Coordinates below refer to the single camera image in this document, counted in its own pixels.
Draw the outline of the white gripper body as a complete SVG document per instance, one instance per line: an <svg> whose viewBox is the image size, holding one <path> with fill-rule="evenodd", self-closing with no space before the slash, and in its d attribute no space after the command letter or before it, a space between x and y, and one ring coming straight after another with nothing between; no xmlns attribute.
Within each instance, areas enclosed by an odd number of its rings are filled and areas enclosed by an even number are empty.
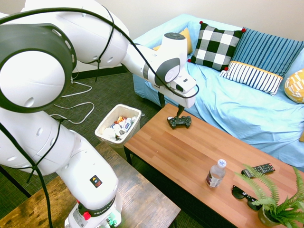
<svg viewBox="0 0 304 228"><path fill-rule="evenodd" d="M190 108L194 105L196 95L195 88L186 92L185 89L176 83L169 83L169 89L165 86L158 85L152 85L152 87L185 108Z"/></svg>

